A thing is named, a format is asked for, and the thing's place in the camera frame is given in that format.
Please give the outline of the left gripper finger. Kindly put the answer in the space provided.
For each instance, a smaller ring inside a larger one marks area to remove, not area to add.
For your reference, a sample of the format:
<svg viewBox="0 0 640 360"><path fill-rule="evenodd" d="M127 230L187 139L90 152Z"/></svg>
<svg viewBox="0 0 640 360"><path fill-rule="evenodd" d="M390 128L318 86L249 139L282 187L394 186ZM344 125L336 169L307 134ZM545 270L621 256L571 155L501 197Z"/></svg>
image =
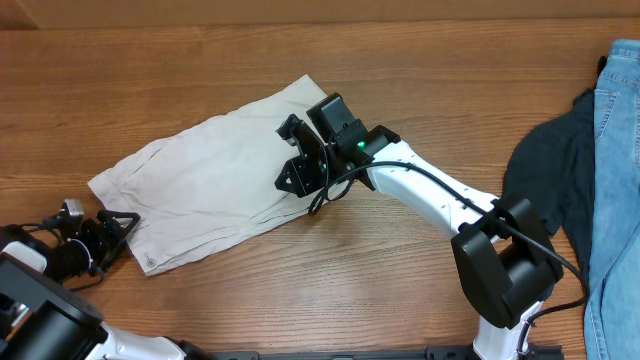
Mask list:
<svg viewBox="0 0 640 360"><path fill-rule="evenodd" d="M129 220L125 219L111 219L103 223L107 233L107 250L102 259L102 270L108 272L115 260L127 246L127 238L138 223L133 225Z"/></svg>
<svg viewBox="0 0 640 360"><path fill-rule="evenodd" d="M136 225L141 217L139 214L135 213L135 212L119 212L119 211L111 211L111 210L100 210L97 213L97 219L101 222L107 222L110 221L111 219L114 220L120 220L120 219L125 219L125 220L129 220L130 223L132 223L133 225Z"/></svg>

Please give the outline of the beige shorts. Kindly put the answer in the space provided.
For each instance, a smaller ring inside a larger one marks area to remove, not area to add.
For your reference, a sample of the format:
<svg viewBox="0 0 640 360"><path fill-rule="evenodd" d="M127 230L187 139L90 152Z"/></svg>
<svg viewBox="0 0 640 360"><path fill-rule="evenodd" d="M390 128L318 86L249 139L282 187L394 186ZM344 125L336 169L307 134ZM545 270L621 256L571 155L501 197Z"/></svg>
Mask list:
<svg viewBox="0 0 640 360"><path fill-rule="evenodd" d="M274 182L298 150L277 130L325 98L307 75L283 90L155 140L88 183L108 210L141 221L128 240L158 275L229 249L307 213L311 199Z"/></svg>

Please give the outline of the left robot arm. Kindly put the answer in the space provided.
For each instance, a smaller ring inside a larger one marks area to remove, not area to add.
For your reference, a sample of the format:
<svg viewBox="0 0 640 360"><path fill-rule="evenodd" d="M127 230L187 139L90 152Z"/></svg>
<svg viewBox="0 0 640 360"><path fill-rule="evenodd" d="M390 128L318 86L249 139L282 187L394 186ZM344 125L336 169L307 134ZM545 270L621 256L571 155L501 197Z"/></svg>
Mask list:
<svg viewBox="0 0 640 360"><path fill-rule="evenodd" d="M69 208L40 224L1 229L1 356L4 359L207 359L168 337L108 326L102 313L65 281L102 281L140 217L101 210L84 219Z"/></svg>

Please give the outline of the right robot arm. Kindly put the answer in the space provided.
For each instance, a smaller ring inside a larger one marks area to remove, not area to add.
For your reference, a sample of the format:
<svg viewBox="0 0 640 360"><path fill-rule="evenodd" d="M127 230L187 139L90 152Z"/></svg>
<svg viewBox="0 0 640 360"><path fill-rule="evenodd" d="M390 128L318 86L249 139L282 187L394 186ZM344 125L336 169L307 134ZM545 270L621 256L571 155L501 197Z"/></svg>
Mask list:
<svg viewBox="0 0 640 360"><path fill-rule="evenodd" d="M529 342L533 318L563 277L549 235L531 203L502 198L448 176L384 126L367 129L340 94L291 114L278 135L299 154L288 160L277 189L313 198L316 214L330 189L356 181L413 209L451 241L463 293L480 316L469 345L429 346L425 359L561 359L559 346Z"/></svg>

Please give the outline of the dark navy shirt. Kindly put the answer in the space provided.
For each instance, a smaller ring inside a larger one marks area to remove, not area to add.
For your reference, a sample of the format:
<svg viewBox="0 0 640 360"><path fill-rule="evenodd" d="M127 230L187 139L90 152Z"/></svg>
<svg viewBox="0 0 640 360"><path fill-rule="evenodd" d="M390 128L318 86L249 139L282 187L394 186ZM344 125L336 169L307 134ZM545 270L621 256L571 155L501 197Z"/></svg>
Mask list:
<svg viewBox="0 0 640 360"><path fill-rule="evenodd" d="M596 251L589 299L598 291L610 250L603 245L606 217L625 189L620 121L626 105L626 80L615 56L603 57L599 79L574 100L566 114L535 127L515 148L503 194L530 200L550 234L563 228L576 251L582 276L589 277Z"/></svg>

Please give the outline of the blue denim jeans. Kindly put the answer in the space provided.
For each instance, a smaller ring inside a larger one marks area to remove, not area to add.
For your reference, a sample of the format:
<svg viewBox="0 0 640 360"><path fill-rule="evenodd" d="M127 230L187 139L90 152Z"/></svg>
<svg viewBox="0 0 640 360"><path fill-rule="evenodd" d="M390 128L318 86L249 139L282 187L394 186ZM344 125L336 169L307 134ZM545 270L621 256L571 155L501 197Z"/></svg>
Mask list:
<svg viewBox="0 0 640 360"><path fill-rule="evenodd" d="M595 89L589 359L639 357L639 42L612 43Z"/></svg>

